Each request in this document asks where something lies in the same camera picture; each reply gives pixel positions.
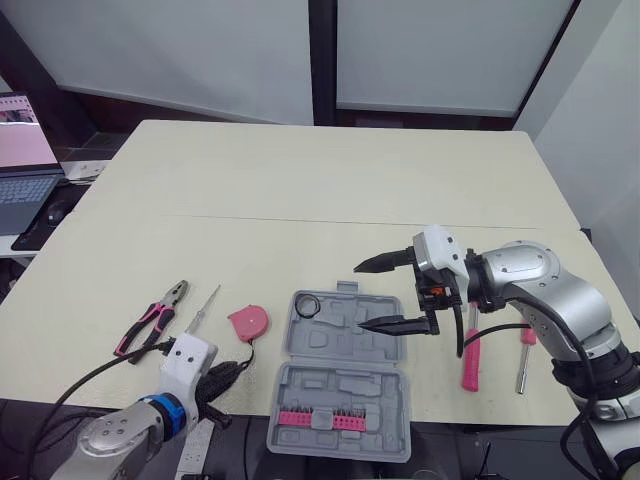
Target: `o-ring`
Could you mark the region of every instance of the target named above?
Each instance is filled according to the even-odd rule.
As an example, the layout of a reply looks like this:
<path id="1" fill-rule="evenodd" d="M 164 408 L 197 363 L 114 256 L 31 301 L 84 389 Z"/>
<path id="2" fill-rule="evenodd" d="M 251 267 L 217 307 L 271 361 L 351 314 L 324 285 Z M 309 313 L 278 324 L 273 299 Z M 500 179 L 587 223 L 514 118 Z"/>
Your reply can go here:
<path id="1" fill-rule="evenodd" d="M 313 312 L 311 312 L 311 313 L 303 313 L 303 312 L 300 311 L 299 305 L 305 300 L 311 300 L 314 303 L 315 308 L 313 309 Z M 312 295 L 310 293 L 302 293 L 302 294 L 300 294 L 300 295 L 298 295 L 296 297 L 295 302 L 293 302 L 293 307 L 296 309 L 296 313 L 301 318 L 313 318 L 320 311 L 320 300 L 318 300 L 318 297 L 316 297 L 315 295 Z"/>

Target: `pink tape measure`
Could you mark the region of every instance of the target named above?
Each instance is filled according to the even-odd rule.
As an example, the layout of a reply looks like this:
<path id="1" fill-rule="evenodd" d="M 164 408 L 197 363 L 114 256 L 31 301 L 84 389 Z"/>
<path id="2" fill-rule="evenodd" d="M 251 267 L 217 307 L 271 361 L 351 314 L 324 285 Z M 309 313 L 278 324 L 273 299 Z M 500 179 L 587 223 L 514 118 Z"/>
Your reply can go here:
<path id="1" fill-rule="evenodd" d="M 269 327 L 269 315 L 258 305 L 248 305 L 227 317 L 243 342 L 249 343 L 258 338 Z"/>

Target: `tool case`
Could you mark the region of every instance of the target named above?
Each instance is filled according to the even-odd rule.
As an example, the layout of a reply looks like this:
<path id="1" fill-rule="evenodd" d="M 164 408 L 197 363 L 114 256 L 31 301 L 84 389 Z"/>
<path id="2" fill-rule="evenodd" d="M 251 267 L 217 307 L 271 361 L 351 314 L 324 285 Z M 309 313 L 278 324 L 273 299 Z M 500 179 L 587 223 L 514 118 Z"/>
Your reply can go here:
<path id="1" fill-rule="evenodd" d="M 319 302 L 312 318 L 296 308 L 296 299 L 312 298 L 305 295 Z M 291 361 L 276 377 L 270 451 L 376 462 L 409 459 L 409 384 L 394 366 L 404 358 L 404 338 L 357 326 L 384 315 L 402 315 L 400 301 L 359 294 L 356 282 L 338 282 L 337 292 L 294 294 L 285 338 Z"/>

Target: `small screwdriver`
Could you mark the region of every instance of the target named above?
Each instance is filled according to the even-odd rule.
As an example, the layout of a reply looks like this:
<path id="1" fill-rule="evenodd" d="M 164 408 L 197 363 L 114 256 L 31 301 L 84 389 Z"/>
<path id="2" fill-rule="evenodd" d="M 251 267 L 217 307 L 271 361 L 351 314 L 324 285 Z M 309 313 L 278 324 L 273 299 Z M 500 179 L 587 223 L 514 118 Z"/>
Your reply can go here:
<path id="1" fill-rule="evenodd" d="M 213 302 L 213 299 L 215 298 L 216 294 L 218 293 L 218 290 L 220 290 L 220 286 L 221 285 L 218 284 L 218 286 L 213 291 L 213 293 L 211 295 L 209 295 L 209 298 L 204 303 L 202 308 L 196 312 L 195 317 L 193 317 L 193 320 L 191 320 L 191 323 L 189 324 L 189 326 L 187 327 L 185 332 L 190 333 L 191 335 L 193 335 L 193 333 L 196 331 L 196 329 L 200 325 L 200 322 L 204 318 L 204 314 L 205 314 L 207 308 L 209 308 L 209 305 L 211 305 L 211 302 Z"/>
<path id="2" fill-rule="evenodd" d="M 522 353 L 520 355 L 520 370 L 518 371 L 518 378 L 516 380 L 516 393 L 522 395 L 524 393 L 524 386 L 527 383 L 529 350 L 531 350 L 531 345 L 536 344 L 536 333 L 533 331 L 533 328 L 523 328 L 520 334 L 520 341 L 522 342 Z"/>
<path id="3" fill-rule="evenodd" d="M 469 331 L 467 339 L 478 333 L 478 306 L 469 305 Z M 469 392 L 477 392 L 478 371 L 480 370 L 480 340 L 476 340 L 464 350 L 464 372 L 462 374 L 462 388 Z"/>

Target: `silver robotic arm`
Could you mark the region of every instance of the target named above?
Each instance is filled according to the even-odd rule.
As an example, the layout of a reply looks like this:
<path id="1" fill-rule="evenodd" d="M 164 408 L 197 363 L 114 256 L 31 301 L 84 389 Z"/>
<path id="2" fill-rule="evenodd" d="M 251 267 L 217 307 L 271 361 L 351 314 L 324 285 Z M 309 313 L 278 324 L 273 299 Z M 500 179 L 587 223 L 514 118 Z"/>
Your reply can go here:
<path id="1" fill-rule="evenodd" d="M 198 423 L 196 386 L 218 349 L 189 333 L 178 336 L 160 369 L 156 394 L 98 418 L 78 436 L 71 457 L 53 480 L 124 480 L 138 476 L 163 442 Z"/>
<path id="2" fill-rule="evenodd" d="M 383 272 L 400 265 L 413 266 L 425 316 L 382 317 L 363 328 L 389 335 L 437 334 L 435 311 L 453 308 L 460 336 L 467 301 L 483 313 L 511 304 L 553 357 L 554 377 L 581 412 L 569 429 L 581 428 L 600 477 L 640 478 L 640 355 L 625 347 L 598 290 L 534 242 L 517 241 L 480 255 L 468 250 L 463 260 L 456 241 L 439 225 L 416 235 L 412 247 L 365 260 L 355 270 Z"/>

